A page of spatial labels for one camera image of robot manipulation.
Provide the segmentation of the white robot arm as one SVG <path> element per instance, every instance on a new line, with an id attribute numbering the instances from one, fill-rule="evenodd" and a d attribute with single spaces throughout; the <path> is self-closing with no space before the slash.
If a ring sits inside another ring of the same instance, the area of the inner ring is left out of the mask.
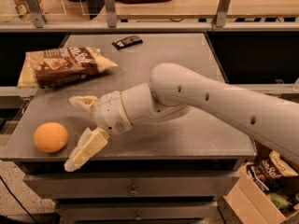
<path id="1" fill-rule="evenodd" d="M 126 133 L 140 122 L 179 118 L 190 106 L 299 162 L 299 104 L 222 83 L 175 63 L 155 66 L 148 83 L 100 98 L 73 96 L 69 102 L 90 113 L 97 128 L 83 132 L 64 164 L 67 172 L 84 165 L 111 135 Z"/>

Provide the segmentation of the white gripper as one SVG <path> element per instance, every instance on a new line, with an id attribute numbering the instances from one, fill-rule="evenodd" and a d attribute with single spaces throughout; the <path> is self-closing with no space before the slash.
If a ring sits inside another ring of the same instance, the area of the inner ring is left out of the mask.
<path id="1" fill-rule="evenodd" d="M 86 112 L 93 112 L 93 119 L 100 127 L 95 130 L 87 128 L 64 163 L 67 172 L 74 172 L 106 146 L 110 134 L 126 133 L 132 129 L 132 124 L 127 117 L 119 91 L 105 94 L 99 99 L 95 96 L 73 96 L 69 103 Z"/>

